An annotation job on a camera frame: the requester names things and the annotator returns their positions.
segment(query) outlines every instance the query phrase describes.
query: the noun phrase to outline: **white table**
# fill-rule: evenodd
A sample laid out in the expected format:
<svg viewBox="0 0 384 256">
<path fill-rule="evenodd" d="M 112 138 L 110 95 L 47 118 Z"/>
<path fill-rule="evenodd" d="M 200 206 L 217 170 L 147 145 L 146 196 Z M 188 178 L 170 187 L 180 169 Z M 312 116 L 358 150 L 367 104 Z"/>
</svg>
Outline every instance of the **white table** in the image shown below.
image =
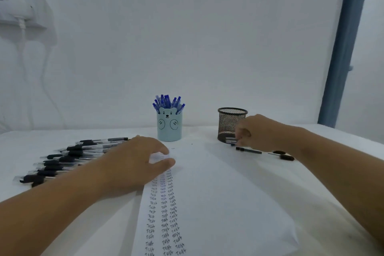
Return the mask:
<svg viewBox="0 0 384 256">
<path fill-rule="evenodd" d="M 302 125 L 334 141 L 384 159 L 384 145 L 322 125 Z M 0 135 L 0 201 L 28 189 L 12 179 L 40 156 L 82 139 L 156 137 L 156 128 L 52 130 Z M 184 127 L 182 141 L 217 142 L 217 127 Z M 179 142 L 167 143 L 169 147 Z M 299 162 L 257 159 L 263 189 L 295 220 L 301 249 L 294 255 L 383 255 L 367 232 Z M 45 251 L 55 256 L 131 254 L 141 192 L 100 201 L 81 214 Z"/>
</svg>

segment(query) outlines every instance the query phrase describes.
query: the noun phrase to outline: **light blue pen holder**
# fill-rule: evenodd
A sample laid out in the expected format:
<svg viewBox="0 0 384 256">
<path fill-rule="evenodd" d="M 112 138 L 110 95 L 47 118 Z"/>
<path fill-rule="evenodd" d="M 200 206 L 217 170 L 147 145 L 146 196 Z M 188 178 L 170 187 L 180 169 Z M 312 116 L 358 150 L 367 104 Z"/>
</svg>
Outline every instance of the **light blue pen holder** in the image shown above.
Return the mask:
<svg viewBox="0 0 384 256">
<path fill-rule="evenodd" d="M 181 139 L 183 113 L 176 114 L 177 108 L 160 108 L 157 114 L 157 138 L 163 142 Z"/>
</svg>

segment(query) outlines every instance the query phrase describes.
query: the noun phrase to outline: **white sheet of paper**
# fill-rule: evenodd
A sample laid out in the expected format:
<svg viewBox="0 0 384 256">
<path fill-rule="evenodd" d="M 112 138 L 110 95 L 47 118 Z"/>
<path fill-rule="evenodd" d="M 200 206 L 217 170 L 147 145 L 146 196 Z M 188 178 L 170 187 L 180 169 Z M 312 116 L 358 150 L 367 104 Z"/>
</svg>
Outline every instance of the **white sheet of paper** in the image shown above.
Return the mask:
<svg viewBox="0 0 384 256">
<path fill-rule="evenodd" d="M 283 256 L 298 249 L 290 216 L 204 144 L 169 156 L 176 165 L 144 187 L 132 256 Z"/>
</svg>

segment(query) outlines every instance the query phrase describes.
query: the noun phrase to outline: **pen holder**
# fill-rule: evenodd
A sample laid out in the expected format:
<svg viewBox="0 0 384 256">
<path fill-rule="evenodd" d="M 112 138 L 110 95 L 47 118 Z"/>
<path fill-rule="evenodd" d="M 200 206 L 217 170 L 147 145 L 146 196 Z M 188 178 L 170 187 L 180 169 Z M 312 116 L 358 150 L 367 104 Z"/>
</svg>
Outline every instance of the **pen holder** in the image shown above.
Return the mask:
<svg viewBox="0 0 384 256">
<path fill-rule="evenodd" d="M 219 113 L 217 139 L 225 143 L 225 138 L 235 137 L 235 127 L 237 122 L 245 118 L 248 111 L 234 107 L 222 107 L 217 111 Z"/>
<path fill-rule="evenodd" d="M 183 113 L 176 114 L 177 108 L 160 108 L 157 113 L 157 138 L 163 142 L 181 139 Z"/>
</svg>

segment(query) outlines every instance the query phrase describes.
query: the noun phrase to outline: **white wall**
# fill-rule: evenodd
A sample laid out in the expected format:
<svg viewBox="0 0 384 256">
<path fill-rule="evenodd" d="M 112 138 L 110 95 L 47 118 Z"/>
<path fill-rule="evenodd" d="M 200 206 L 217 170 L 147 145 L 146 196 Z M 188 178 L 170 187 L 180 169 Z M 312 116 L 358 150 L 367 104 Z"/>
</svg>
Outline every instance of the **white wall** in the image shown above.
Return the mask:
<svg viewBox="0 0 384 256">
<path fill-rule="evenodd" d="M 315 123 L 342 0 L 47 0 L 53 27 L 0 27 L 0 119 L 19 129 L 150 126 L 156 94 L 186 125 L 242 107 Z"/>
<path fill-rule="evenodd" d="M 384 143 L 384 0 L 365 0 L 336 128 Z"/>
</svg>

